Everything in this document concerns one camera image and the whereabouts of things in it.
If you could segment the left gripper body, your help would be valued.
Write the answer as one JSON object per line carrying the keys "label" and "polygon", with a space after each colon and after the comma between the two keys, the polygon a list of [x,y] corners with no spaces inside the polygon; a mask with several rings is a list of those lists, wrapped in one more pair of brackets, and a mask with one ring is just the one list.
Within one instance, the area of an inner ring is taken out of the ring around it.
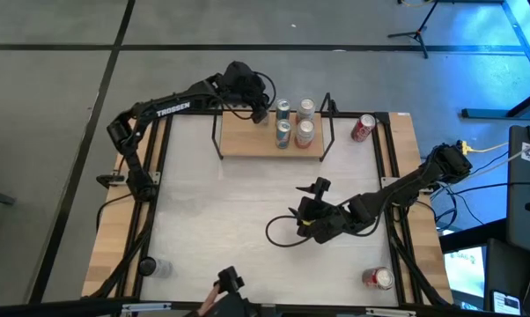
{"label": "left gripper body", "polygon": [[254,111],[266,109],[265,84],[259,75],[243,62],[231,62],[223,75],[224,101],[250,106]]}

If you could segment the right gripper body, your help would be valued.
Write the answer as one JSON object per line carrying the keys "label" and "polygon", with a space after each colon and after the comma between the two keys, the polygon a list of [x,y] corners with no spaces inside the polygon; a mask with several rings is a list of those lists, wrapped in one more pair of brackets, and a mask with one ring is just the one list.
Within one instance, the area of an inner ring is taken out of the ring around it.
{"label": "right gripper body", "polygon": [[297,208],[297,235],[323,244],[356,229],[351,214],[342,206],[303,197]]}

